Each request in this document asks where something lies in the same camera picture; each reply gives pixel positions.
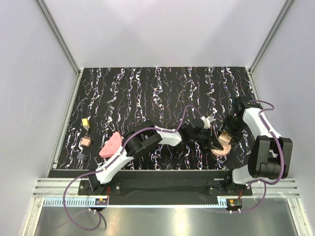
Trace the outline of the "pink round power strip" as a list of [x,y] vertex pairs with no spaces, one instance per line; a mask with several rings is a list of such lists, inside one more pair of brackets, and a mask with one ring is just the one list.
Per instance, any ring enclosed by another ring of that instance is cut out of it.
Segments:
[[211,152],[216,156],[226,156],[231,151],[231,145],[230,144],[222,144],[223,150],[219,149],[212,149]]

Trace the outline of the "pink triangular power socket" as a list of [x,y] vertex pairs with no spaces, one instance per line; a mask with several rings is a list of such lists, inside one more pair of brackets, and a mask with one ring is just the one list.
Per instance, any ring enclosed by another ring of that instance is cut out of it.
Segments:
[[112,157],[122,145],[122,137],[119,132],[113,133],[108,141],[99,152],[99,156],[103,159]]

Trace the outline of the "pink plug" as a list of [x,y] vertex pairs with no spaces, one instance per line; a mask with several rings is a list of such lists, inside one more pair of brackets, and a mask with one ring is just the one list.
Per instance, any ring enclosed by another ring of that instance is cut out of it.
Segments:
[[90,147],[91,143],[92,139],[90,137],[83,137],[80,142],[81,146],[84,147]]

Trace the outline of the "yellow plug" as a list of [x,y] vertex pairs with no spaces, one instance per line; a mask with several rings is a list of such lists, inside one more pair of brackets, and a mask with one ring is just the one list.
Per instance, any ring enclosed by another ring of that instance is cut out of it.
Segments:
[[84,129],[89,130],[90,124],[89,124],[89,120],[87,118],[82,119],[82,126]]

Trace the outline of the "dark grey plug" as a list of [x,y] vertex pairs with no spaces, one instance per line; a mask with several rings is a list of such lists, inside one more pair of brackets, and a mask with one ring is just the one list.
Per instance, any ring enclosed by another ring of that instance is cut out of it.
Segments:
[[81,161],[85,161],[88,159],[88,157],[83,153],[78,153],[76,158],[77,160],[81,160]]

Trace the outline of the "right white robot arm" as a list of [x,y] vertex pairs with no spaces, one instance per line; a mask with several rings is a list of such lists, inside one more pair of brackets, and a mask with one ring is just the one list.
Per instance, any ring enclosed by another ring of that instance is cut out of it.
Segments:
[[268,121],[262,100],[247,96],[234,99],[234,113],[228,115],[220,129],[223,148],[239,142],[246,128],[255,138],[247,165],[229,171],[222,183],[228,195],[236,195],[255,182],[275,185],[288,176],[293,141],[279,134]]

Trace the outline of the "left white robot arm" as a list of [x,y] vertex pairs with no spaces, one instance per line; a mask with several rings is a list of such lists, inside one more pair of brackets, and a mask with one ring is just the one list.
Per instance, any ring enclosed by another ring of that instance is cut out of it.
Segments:
[[176,129],[161,128],[149,120],[123,136],[115,132],[99,153],[100,157],[108,160],[88,177],[89,189],[100,195],[106,190],[106,184],[130,161],[144,156],[158,145],[175,147],[185,141],[198,142],[205,149],[223,150],[204,117],[187,124],[180,123]]

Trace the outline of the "right aluminium frame post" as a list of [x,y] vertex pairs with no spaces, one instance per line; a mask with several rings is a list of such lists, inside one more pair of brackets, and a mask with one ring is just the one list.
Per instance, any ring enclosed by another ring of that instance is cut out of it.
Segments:
[[274,23],[272,24],[265,40],[263,41],[257,55],[255,56],[252,64],[248,68],[250,74],[253,74],[255,69],[257,68],[259,62],[261,61],[262,57],[264,56],[266,50],[268,49],[270,43],[272,42],[273,38],[275,37],[276,33],[280,29],[282,23],[284,22],[287,14],[289,13],[290,9],[294,5],[295,0],[286,0],[278,13]]

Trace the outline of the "aluminium frame post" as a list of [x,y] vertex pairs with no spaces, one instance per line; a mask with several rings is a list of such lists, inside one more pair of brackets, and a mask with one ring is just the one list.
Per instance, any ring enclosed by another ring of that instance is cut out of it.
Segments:
[[46,2],[44,0],[35,0],[35,3],[39,7],[39,10],[43,17],[45,18],[52,34],[54,35],[59,47],[61,48],[64,56],[66,57],[71,69],[75,73],[76,76],[80,74],[81,69],[77,65],[77,62],[75,61],[74,57],[72,56],[69,47],[67,46],[57,24],[54,20],[54,17],[52,16],[52,13],[50,12]]
[[259,62],[261,61],[262,57],[264,56],[266,50],[268,49],[270,43],[272,42],[273,38],[275,37],[276,33],[280,29],[282,23],[284,22],[287,14],[289,13],[290,9],[294,5],[295,0],[286,0],[278,13],[274,23],[272,24],[265,40],[263,41],[257,55],[255,56],[252,64],[248,68],[250,74],[253,74],[255,69],[257,68]]

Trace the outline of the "left aluminium frame post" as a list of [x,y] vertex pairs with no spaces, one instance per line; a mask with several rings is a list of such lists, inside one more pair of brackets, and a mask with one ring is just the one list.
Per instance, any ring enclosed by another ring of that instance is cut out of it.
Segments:
[[54,17],[52,16],[52,13],[50,12],[46,2],[44,0],[35,0],[35,3],[39,7],[39,10],[43,17],[45,18],[52,34],[54,35],[59,47],[61,48],[64,56],[66,57],[71,69],[75,73],[76,76],[80,74],[81,69],[77,65],[77,62],[75,61],[74,57],[72,56],[69,47],[67,46],[57,24],[54,20]]

